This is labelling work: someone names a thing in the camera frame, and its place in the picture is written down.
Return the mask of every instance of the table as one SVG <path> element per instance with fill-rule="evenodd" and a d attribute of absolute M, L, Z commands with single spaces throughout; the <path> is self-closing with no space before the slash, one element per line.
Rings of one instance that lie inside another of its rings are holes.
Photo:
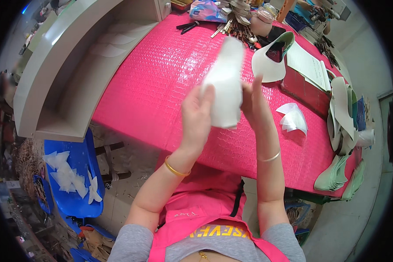
<path fill-rule="evenodd" d="M 187 14 L 170 14 L 160 22 L 121 64 L 106 88 L 92 120 L 121 134 L 139 139 L 158 148 L 174 151 L 182 137 L 180 104 L 190 89 L 201 83 L 209 71 L 222 44 L 224 35 L 210 38 L 216 24 L 205 23 L 180 35 L 176 26 L 189 23 Z M 307 40 L 296 34 L 296 41 L 310 54 L 325 61 L 325 56 Z M 252 82 L 253 52 L 246 50 L 241 79 Z M 341 74 L 332 69 L 337 76 Z M 305 83 L 286 82 L 287 85 Z M 335 192 L 317 191 L 313 185 L 317 176 L 332 162 L 334 152 L 326 122 L 311 110 L 284 94 L 274 84 L 263 89 L 277 126 L 285 185 L 298 190 L 342 196 L 345 187 Z M 282 114 L 275 110 L 295 102 L 303 112 L 309 131 L 307 137 L 299 131 L 287 133 L 279 125 Z M 349 179 L 361 150 L 356 150 L 346 164 Z M 237 129 L 212 128 L 208 142 L 198 162 L 237 175 L 256 178 L 255 135 L 242 114 Z"/>

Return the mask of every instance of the gray t-shirt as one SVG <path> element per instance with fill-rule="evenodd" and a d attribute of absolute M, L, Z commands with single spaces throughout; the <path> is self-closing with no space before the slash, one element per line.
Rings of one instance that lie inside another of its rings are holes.
<path fill-rule="evenodd" d="M 305 262 L 303 250 L 290 224 L 274 225 L 261 237 L 275 245 L 291 262 Z M 148 228 L 135 224 L 125 225 L 119 231 L 108 262 L 145 262 L 152 242 L 153 234 Z M 168 246 L 165 261 L 178 262 L 194 252 L 206 249 L 242 262 L 270 261 L 242 228 L 213 224 L 202 226 L 181 241 Z"/>

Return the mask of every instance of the silver bangle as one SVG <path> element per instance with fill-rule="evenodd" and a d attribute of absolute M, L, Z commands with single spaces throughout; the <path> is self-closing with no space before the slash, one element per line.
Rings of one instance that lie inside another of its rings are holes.
<path fill-rule="evenodd" d="M 261 162 L 269 162 L 269 161 L 275 160 L 275 159 L 279 156 L 279 154 L 281 154 L 281 149 L 279 149 L 278 154 L 274 155 L 274 156 L 271 157 L 270 159 L 262 160 L 262 159 L 258 159 L 258 158 L 257 158 L 257 160 L 258 160 L 258 161 L 261 161 Z"/>

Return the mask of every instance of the white cabinet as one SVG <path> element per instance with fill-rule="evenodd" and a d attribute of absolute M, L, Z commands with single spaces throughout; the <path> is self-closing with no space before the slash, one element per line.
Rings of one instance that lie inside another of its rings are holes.
<path fill-rule="evenodd" d="M 77 0 L 63 12 L 42 36 L 17 87 L 13 102 L 17 134 L 27 138 L 83 141 L 93 112 L 115 71 L 148 32 L 170 13 L 166 3 Z M 102 45 L 100 37 L 107 33 L 121 33 L 133 40 L 123 45 L 111 44 L 125 50 L 121 55 L 97 55 L 93 50 Z"/>

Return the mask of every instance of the pink apron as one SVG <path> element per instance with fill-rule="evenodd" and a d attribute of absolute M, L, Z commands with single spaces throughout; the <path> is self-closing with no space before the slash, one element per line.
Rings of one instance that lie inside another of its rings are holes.
<path fill-rule="evenodd" d="M 158 165 L 168 153 L 162 152 Z M 246 195 L 240 176 L 204 165 L 195 164 L 191 175 L 178 186 L 160 214 L 159 230 L 154 234 L 148 261 L 164 261 L 166 248 L 186 238 L 205 224 L 217 219 L 236 221 L 251 240 L 272 262 L 288 262 L 288 258 L 273 244 L 253 238 L 242 221 Z"/>

